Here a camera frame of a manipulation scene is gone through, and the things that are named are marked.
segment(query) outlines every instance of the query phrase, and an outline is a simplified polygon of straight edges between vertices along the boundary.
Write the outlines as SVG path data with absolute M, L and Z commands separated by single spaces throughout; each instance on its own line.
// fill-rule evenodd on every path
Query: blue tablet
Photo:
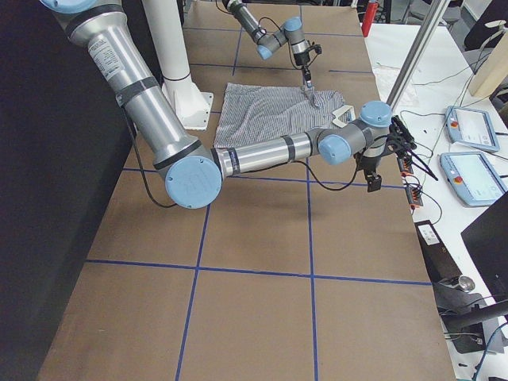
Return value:
M 450 106 L 446 110 L 446 129 L 452 143 L 460 142 L 486 152 L 499 151 L 489 113 Z
M 507 191 L 482 152 L 443 153 L 440 163 L 453 190 L 467 206 L 492 205 Z

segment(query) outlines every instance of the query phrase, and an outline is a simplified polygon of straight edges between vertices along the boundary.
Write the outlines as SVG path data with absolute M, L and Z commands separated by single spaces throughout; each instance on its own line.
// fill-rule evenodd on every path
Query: white table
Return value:
M 400 68 L 418 32 L 418 28 L 419 27 L 416 25 L 374 24 L 371 27 L 369 37 L 365 40 L 372 65 L 381 64 L 386 67 Z M 439 81 L 449 75 L 456 74 L 467 66 L 468 64 L 448 30 L 445 27 L 439 27 L 434 33 L 417 70 L 414 72 L 412 82 L 428 83 L 431 81 Z M 400 115 L 402 110 L 410 110 L 419 114 L 443 114 L 447 106 L 453 104 L 458 106 L 460 104 L 460 99 L 458 102 L 456 102 L 456 100 L 471 74 L 471 70 L 467 69 L 442 83 L 415 86 L 418 96 L 418 105 L 399 105 L 394 113 Z M 467 106 L 478 100 L 478 98 L 473 98 L 469 92 L 467 92 L 464 96 L 463 106 Z M 471 107 L 488 111 L 495 126 L 495 130 L 498 132 L 506 132 L 506 127 L 488 99 L 477 102 Z M 444 116 L 433 115 L 419 117 L 409 113 L 403 113 L 402 116 L 417 142 L 431 148 L 436 144 L 434 156 L 430 160 L 429 166 L 440 180 L 436 182 L 429 176 L 426 176 L 424 185 L 424 191 L 434 197 L 443 208 L 442 219 L 435 225 L 435 229 L 441 236 L 441 239 L 463 274 L 470 276 L 475 281 L 475 292 L 479 292 L 483 296 L 490 295 L 490 291 L 485 286 L 475 265 L 472 263 L 471 257 L 460 236 L 460 232 L 471 224 L 486 208 L 467 208 L 460 203 L 459 199 L 452 192 L 451 187 L 446 183 L 444 174 L 439 168 L 437 157 L 437 155 L 442 152 L 473 151 L 473 149 L 457 144 L 450 144 L 445 131 L 439 136 L 445 120 Z M 501 145 L 501 151 L 498 152 L 498 154 L 508 157 L 508 137 L 498 138 Z M 423 155 L 428 154 L 424 148 L 419 148 L 417 153 Z M 494 156 L 487 156 L 500 175 L 508 174 L 507 161 Z M 415 174 L 423 181 L 424 175 L 421 172 L 415 172 Z M 436 221 L 439 216 L 437 206 L 425 196 L 423 197 L 425 205 L 415 210 L 414 221 L 423 221 L 427 219 Z M 487 304 L 491 304 L 492 302 L 492 298 L 486 300 Z M 499 321 L 501 323 L 504 322 L 505 319 L 500 318 Z M 508 329 L 506 329 L 506 327 L 504 333 L 505 335 L 508 334 Z M 451 342 L 448 342 L 448 349 L 457 378 L 471 379 L 474 366 L 479 362 L 482 353 L 459 354 Z M 488 376 L 493 375 L 508 379 L 507 349 L 508 348 L 505 348 L 505 353 L 502 355 L 489 354 L 487 356 L 478 378 L 479 381 L 488 380 Z M 467 364 L 468 366 L 459 367 L 458 363 Z

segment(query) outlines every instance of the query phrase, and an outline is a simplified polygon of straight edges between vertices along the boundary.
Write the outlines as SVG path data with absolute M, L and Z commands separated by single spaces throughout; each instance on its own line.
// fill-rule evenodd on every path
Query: red bottle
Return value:
M 376 12 L 378 11 L 379 3 L 377 0 L 369 0 L 367 5 L 367 11 L 364 15 L 364 23 L 362 24 L 362 33 L 364 37 L 368 36 L 369 31 L 371 30 L 372 22 L 374 21 L 374 17 Z

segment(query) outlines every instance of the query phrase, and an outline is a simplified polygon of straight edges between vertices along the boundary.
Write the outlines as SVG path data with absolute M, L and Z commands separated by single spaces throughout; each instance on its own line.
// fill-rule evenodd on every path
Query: small robot arm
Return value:
M 241 0 L 222 0 L 222 4 L 252 38 L 263 60 L 268 60 L 273 53 L 288 43 L 294 57 L 294 64 L 302 71 L 306 87 L 309 89 L 313 87 L 309 70 L 310 52 L 314 51 L 316 55 L 321 54 L 321 45 L 311 44 L 306 40 L 300 17 L 288 19 L 279 30 L 270 35 Z
M 121 0 L 40 1 L 53 11 L 68 39 L 88 49 L 118 105 L 154 152 L 154 168 L 169 196 L 183 207 L 210 204 L 230 175 L 317 154 L 329 164 L 340 164 L 355 154 L 357 160 L 368 156 L 376 161 L 386 151 L 391 108 L 379 101 L 367 103 L 360 118 L 342 129 L 311 129 L 258 144 L 207 149 L 183 128 L 137 51 Z

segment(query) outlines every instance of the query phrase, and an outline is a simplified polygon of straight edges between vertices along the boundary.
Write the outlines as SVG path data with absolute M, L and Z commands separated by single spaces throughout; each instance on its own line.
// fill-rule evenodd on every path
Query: striped towel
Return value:
M 316 91 L 314 103 L 300 87 L 228 83 L 214 146 L 238 147 L 315 127 L 334 128 L 332 112 L 344 105 L 342 95 Z

